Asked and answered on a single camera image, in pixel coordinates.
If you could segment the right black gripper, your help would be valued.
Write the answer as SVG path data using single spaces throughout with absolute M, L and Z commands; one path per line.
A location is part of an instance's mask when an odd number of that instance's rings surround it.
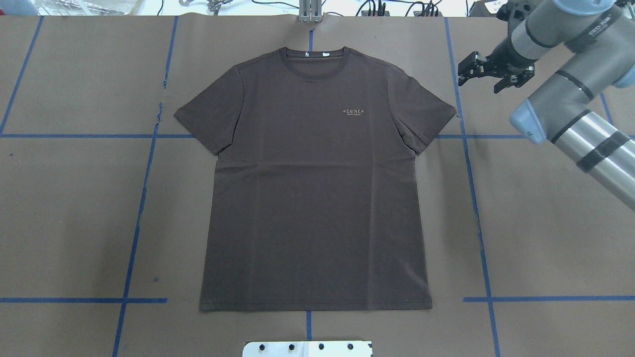
M 506 88 L 520 88 L 535 75 L 534 61 L 519 54 L 510 39 L 505 39 L 494 51 L 485 57 L 483 75 L 485 77 L 501 78 L 494 85 L 494 94 Z M 472 78 L 481 74 L 481 59 L 479 52 L 467 55 L 457 66 L 457 84 L 463 86 Z

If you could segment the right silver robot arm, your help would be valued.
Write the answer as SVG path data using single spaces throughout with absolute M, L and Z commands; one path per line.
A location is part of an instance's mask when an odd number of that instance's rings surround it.
M 634 84 L 634 21 L 622 0 L 509 0 L 497 17 L 506 38 L 491 54 L 472 52 L 457 68 L 458 85 L 496 77 L 494 92 L 522 87 L 535 63 L 565 46 L 573 56 L 510 116 L 533 144 L 551 142 L 576 166 L 634 207 L 634 141 L 589 108 L 606 88 Z

